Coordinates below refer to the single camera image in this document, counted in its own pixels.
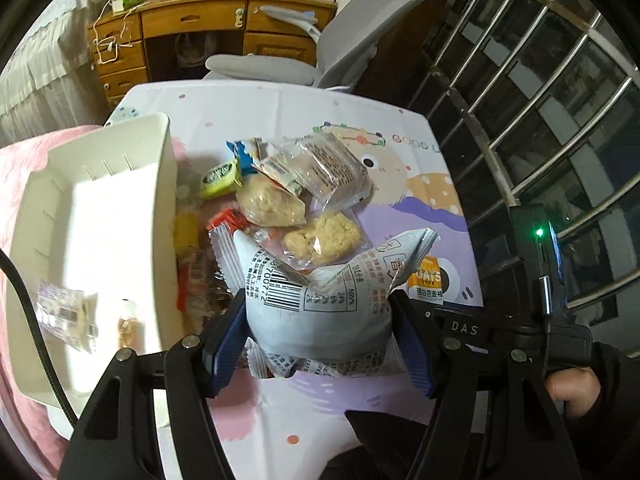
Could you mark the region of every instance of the cartoon eye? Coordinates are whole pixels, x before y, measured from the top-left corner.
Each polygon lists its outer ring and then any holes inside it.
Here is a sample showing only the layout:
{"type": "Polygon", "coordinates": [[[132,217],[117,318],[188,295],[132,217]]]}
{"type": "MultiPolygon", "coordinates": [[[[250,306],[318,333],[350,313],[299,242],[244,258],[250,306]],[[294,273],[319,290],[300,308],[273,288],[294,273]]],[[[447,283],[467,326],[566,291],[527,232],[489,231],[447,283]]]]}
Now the cartoon eye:
{"type": "Polygon", "coordinates": [[[378,164],[378,160],[373,155],[363,155],[360,157],[360,161],[367,167],[372,170],[376,170],[380,165],[378,164]]]}

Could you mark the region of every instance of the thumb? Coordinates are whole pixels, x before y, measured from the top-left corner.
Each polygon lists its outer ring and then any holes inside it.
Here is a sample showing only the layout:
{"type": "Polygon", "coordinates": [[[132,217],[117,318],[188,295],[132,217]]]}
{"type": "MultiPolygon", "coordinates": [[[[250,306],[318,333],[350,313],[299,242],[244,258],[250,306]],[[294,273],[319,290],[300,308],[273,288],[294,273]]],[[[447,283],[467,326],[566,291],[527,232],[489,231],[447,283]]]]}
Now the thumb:
{"type": "Polygon", "coordinates": [[[579,418],[598,400],[600,382],[590,368],[568,368],[546,378],[546,390],[553,400],[566,402],[567,418],[579,418]]]}

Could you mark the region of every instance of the gray chair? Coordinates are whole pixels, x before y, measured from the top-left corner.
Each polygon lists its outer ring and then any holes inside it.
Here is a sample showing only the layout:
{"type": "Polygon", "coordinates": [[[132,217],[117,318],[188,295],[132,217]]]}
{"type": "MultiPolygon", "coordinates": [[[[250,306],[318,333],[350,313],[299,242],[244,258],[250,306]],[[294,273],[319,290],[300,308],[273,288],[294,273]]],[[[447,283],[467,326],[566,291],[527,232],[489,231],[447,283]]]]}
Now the gray chair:
{"type": "Polygon", "coordinates": [[[318,64],[273,56],[219,54],[207,59],[205,78],[234,78],[293,83],[350,92],[376,55],[378,41],[424,0],[351,0],[320,32],[315,18],[281,7],[261,12],[305,30],[316,43],[318,64]]]}

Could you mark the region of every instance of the black fabric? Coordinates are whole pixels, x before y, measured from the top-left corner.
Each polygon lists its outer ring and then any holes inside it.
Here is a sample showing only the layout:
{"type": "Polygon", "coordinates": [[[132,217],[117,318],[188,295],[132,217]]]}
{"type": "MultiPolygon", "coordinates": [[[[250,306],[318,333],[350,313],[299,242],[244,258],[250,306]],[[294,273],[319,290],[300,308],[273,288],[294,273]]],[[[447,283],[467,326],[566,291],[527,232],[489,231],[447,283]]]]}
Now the black fabric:
{"type": "MultiPolygon", "coordinates": [[[[568,432],[584,480],[640,478],[640,363],[595,343],[591,368],[602,386],[593,407],[568,432]]],[[[385,413],[345,412],[361,447],[327,464],[321,480],[403,480],[426,426],[385,413]]],[[[463,479],[474,478],[482,436],[472,434],[463,479]]]]}

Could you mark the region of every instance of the chair seat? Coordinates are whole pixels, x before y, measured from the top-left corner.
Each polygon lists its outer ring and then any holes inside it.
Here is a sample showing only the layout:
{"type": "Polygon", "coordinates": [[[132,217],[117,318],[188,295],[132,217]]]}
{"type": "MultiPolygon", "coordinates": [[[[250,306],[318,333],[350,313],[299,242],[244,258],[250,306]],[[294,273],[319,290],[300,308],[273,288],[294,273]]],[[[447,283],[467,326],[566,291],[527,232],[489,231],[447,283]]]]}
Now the chair seat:
{"type": "Polygon", "coordinates": [[[212,72],[234,79],[257,79],[303,86],[311,86],[316,77],[315,67],[287,57],[217,54],[209,57],[205,66],[212,72]]]}

